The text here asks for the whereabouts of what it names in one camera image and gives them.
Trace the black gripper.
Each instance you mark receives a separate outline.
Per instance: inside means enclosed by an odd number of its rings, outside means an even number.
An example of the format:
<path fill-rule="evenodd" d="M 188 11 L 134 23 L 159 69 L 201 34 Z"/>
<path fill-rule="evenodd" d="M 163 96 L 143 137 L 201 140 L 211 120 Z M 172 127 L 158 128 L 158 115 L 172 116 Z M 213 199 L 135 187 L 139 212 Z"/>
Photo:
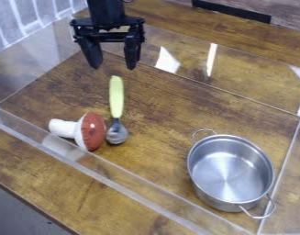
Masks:
<path fill-rule="evenodd" d="M 102 48 L 94 38 L 100 30 L 128 27 L 126 37 L 126 62 L 130 70 L 134 70 L 140 60 L 142 43 L 144 42 L 143 23 L 140 17 L 130 17 L 126 14 L 124 3 L 132 0 L 87 0 L 90 17 L 72 19 L 70 25 L 74 27 L 74 38 L 79 42 L 83 55 L 92 68 L 103 63 Z"/>

